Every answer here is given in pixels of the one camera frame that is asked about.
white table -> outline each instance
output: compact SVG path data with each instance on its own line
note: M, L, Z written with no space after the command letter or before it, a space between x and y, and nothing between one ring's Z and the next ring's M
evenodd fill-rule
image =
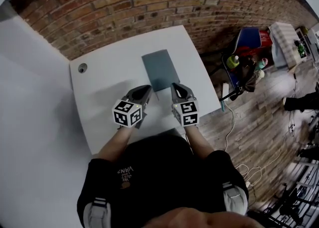
M191 88L203 116L220 108L208 73L183 26L144 33L99 48L71 61L71 77L77 109L92 154L114 135L111 108L130 89L150 84L142 56L167 49L181 84ZM80 64L87 70L79 73ZM148 114L131 142L178 127L171 113L170 88L152 94Z

